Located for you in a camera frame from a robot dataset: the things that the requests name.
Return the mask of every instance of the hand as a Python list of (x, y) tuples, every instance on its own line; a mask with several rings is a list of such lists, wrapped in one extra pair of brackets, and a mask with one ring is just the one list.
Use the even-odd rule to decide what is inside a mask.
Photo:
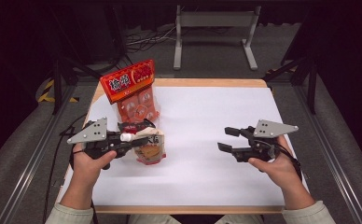
[[(81, 149), (82, 145), (78, 143), (74, 146), (73, 152), (78, 152)], [(85, 152), (74, 154), (73, 176), (60, 204), (79, 210), (89, 209), (93, 187), (102, 168), (116, 156), (117, 152), (113, 150), (105, 153), (97, 160), (93, 160)]]
[[(77, 143), (73, 152), (82, 149), (82, 144)], [(73, 180), (86, 187), (93, 187), (100, 175), (103, 167), (111, 162), (117, 156), (117, 152), (110, 150), (101, 158), (93, 160), (84, 152), (74, 154), (74, 173)]]
[[(282, 135), (277, 138), (277, 141), (292, 155), (292, 151)], [(273, 162), (265, 162), (255, 158), (249, 159), (248, 162), (268, 174), (271, 180), (281, 188), (285, 209), (297, 210), (315, 203), (314, 198), (300, 181), (291, 160), (283, 153), (280, 153)]]
[[(283, 135), (278, 136), (277, 142), (292, 155), (292, 150)], [(248, 162), (268, 174), (271, 180), (281, 189), (292, 187), (295, 183), (300, 182), (291, 160), (283, 153), (280, 153), (273, 162), (265, 162), (256, 158), (250, 158)]]

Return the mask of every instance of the white sleeve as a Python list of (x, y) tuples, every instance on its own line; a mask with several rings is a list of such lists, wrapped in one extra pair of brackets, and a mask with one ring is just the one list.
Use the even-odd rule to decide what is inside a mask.
[(52, 208), (46, 224), (90, 224), (93, 218), (93, 209), (76, 210), (56, 203)]
[(282, 214), (287, 224), (335, 223), (322, 201), (318, 201), (310, 207), (299, 210), (283, 210)]

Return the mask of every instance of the table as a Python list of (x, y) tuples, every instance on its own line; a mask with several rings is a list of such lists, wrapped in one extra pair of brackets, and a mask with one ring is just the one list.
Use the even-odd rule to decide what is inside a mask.
[[(224, 133), (228, 124), (230, 127), (238, 127), (243, 123), (239, 128), (246, 128), (244, 125), (248, 122), (240, 121), (239, 117), (250, 118), (254, 126), (257, 118), (281, 122), (272, 92), (265, 88), (266, 83), (260, 79), (157, 78), (154, 84), (154, 94), (161, 104), (160, 120), (155, 122), (165, 133), (168, 157), (151, 166), (135, 161), (131, 152), (121, 159), (113, 160), (111, 168), (101, 173), (94, 188), (96, 212), (172, 215), (280, 213), (284, 206), (282, 193), (267, 175), (248, 163), (236, 162), (230, 154), (219, 151), (216, 146), (217, 141), (235, 147), (240, 147), (237, 144), (246, 145), (246, 139)], [(174, 98), (171, 101), (166, 99), (185, 90), (193, 94), (182, 94), (182, 99), (176, 101)], [(204, 108), (214, 111), (218, 106), (217, 99), (210, 101), (206, 96), (219, 91), (225, 91), (229, 97), (228, 102), (221, 103), (226, 107), (220, 116), (233, 111), (231, 117), (206, 122), (204, 119), (210, 121), (213, 115), (205, 110), (198, 108), (192, 114), (185, 110), (183, 116), (176, 111), (179, 110), (179, 104), (195, 108), (201, 98), (206, 99)], [(89, 119), (100, 119), (107, 111), (105, 116), (110, 130), (110, 127), (116, 126), (116, 116), (111, 114), (111, 105), (103, 94), (103, 88), (99, 85), (93, 96)], [(241, 104), (233, 104), (232, 99)], [(245, 106), (252, 106), (251, 112), (245, 111)], [(185, 139), (192, 144), (183, 145)], [(72, 170), (69, 169), (58, 201), (71, 175)]]

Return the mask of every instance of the packaged food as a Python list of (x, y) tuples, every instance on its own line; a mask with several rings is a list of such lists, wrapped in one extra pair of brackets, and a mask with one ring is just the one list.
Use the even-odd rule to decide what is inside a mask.
[(120, 140), (131, 142), (143, 137), (148, 137), (148, 144), (133, 148), (138, 161), (145, 165), (151, 165), (166, 158), (166, 152), (164, 150), (164, 133), (154, 127), (146, 127), (137, 133), (122, 133)]
[(146, 60), (100, 78), (105, 94), (122, 122), (154, 121), (160, 114), (152, 84), (153, 60)]

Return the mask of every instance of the black cable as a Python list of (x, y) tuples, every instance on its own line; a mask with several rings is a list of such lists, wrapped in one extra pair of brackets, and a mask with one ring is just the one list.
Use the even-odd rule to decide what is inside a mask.
[(265, 144), (266, 146), (268, 146), (268, 147), (272, 147), (272, 145), (271, 144), (269, 144), (269, 143), (267, 143), (267, 142), (265, 142), (265, 141), (260, 141), (260, 140), (254, 140), (254, 142), (259, 142), (259, 143), (261, 143), (261, 144)]
[(204, 31), (213, 32), (218, 35), (223, 35), (223, 34), (227, 33), (230, 28), (229, 27), (204, 27), (202, 29)]
[[(140, 34), (142, 35), (143, 33), (147, 33), (145, 37), (141, 37)], [(152, 34), (151, 31), (145, 31), (145, 32), (139, 32), (136, 34), (131, 34), (131, 35), (127, 35), (127, 42), (139, 42), (139, 41), (143, 41), (144, 39), (147, 39), (147, 37)]]
[(93, 223), (94, 224), (99, 224), (99, 219), (97, 218), (97, 213), (96, 213), (96, 208), (94, 207), (94, 203), (93, 200), (91, 200), (90, 202), (90, 207), (93, 208)]
[[(117, 69), (118, 68), (118, 64), (119, 64), (119, 61), (120, 59), (122, 58), (123, 56), (121, 57), (118, 57), (114, 62), (111, 62), (111, 64), (109, 64), (108, 66), (104, 67), (104, 68), (100, 68), (100, 69), (97, 69), (97, 70), (92, 70), (96, 73), (99, 73), (99, 74), (102, 74), (102, 73), (105, 73), (105, 72), (108, 72), (109, 70), (113, 69), (114, 67), (116, 67)], [(84, 71), (75, 71), (79, 76), (81, 77), (88, 77), (90, 76), (90, 74), (84, 72)]]
[(122, 62), (123, 62), (125, 65), (119, 66), (119, 69), (123, 69), (123, 68), (129, 66), (128, 63), (127, 63), (124, 59), (122, 59)]
[(131, 58), (129, 57), (129, 55), (125, 54), (125, 57), (129, 61), (129, 63), (133, 64), (133, 62), (132, 62)]
[(128, 52), (129, 53), (135, 53), (135, 52), (138, 52), (138, 51), (146, 51), (148, 49), (151, 49), (156, 44), (163, 43), (164, 41), (168, 40), (169, 37), (166, 37), (166, 36), (167, 35), (172, 35), (173, 33), (174, 33), (174, 28), (169, 29), (167, 31), (150, 33), (150, 34), (148, 34), (146, 36), (149, 36), (149, 35), (152, 35), (152, 34), (154, 34), (154, 35), (151, 36), (151, 37), (146, 37), (146, 38), (143, 38), (141, 40), (134, 41), (134, 42), (140, 42), (139, 47), (138, 48), (128, 47), (128, 50), (129, 50)]
[(44, 207), (44, 216), (42, 217), (42, 223), (45, 223), (47, 221), (47, 212), (48, 212), (48, 200), (49, 200), (49, 192), (50, 192), (50, 183), (52, 181), (52, 175), (53, 175), (53, 171), (54, 171), (54, 167), (55, 167), (55, 163), (56, 163), (56, 158), (57, 158), (57, 154), (58, 154), (58, 151), (59, 151), (59, 147), (60, 147), (60, 143), (62, 142), (63, 140), (63, 137), (64, 137), (64, 133), (67, 133), (70, 129), (73, 129), (73, 125), (79, 121), (80, 119), (86, 117), (87, 113), (81, 115), (80, 117), (78, 117), (77, 119), (75, 119), (68, 127), (66, 130), (62, 131), (61, 132), (61, 138), (59, 139), (59, 142), (56, 146), (56, 150), (55, 150), (55, 153), (53, 155), (53, 160), (52, 160), (52, 165), (50, 167), (50, 173), (49, 173), (49, 181), (48, 181), (48, 184), (47, 184), (47, 193), (45, 195), (45, 207)]
[(297, 174), (299, 176), (300, 181), (302, 180), (302, 171), (300, 169), (300, 162), (291, 155), (290, 152), (288, 152), (288, 150), (286, 150), (286, 148), (284, 148), (282, 145), (275, 143), (274, 144), (278, 149), (280, 149), (280, 152), (282, 152), (283, 154), (285, 154), (292, 162), (292, 164), (294, 165), (295, 170), (297, 171)]

